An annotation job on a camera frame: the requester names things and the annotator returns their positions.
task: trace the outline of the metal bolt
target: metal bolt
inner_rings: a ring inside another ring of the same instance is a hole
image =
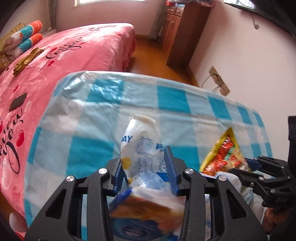
[[[219,180],[222,181],[222,182],[225,182],[227,180],[227,177],[223,176],[223,175],[220,175],[219,177]]]
[[[108,170],[106,168],[99,169],[99,174],[105,174]]]
[[[186,168],[186,169],[185,169],[185,172],[186,172],[187,174],[192,174],[192,173],[193,173],[193,169],[192,169],[192,168]]]
[[[67,182],[72,182],[74,180],[74,177],[73,176],[67,176],[66,177],[66,181]]]

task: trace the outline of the pink blanket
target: pink blanket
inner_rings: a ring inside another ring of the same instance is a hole
[[[45,51],[14,77],[15,64],[36,47]],[[123,72],[134,50],[135,31],[130,24],[84,26],[43,39],[0,75],[0,188],[21,215],[27,155],[56,83],[82,70]],[[9,112],[11,102],[24,93],[28,93],[24,104]]]

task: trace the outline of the white cord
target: white cord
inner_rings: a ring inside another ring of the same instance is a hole
[[[202,82],[202,84],[201,84],[201,88],[204,86],[204,84],[205,84],[205,82],[211,77],[212,75],[210,74],[203,82]]]
[[[214,89],[213,89],[213,92],[215,92],[220,86],[216,86]]]

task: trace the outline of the wall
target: wall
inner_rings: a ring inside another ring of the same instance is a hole
[[[136,34],[149,35],[161,0],[104,1],[74,7],[75,0],[59,0],[57,31],[97,23],[130,23]]]
[[[40,20],[43,23],[44,30],[50,27],[48,0],[26,0],[8,20],[0,38],[19,23],[27,25],[35,20]]]
[[[256,109],[273,156],[287,160],[288,115],[296,115],[296,40],[271,22],[220,1],[212,9],[189,64],[199,85],[213,65],[230,89],[228,97]],[[204,85],[212,91],[210,78]]]

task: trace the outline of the television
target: television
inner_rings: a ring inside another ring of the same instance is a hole
[[[255,13],[296,38],[295,0],[224,0],[224,3]]]

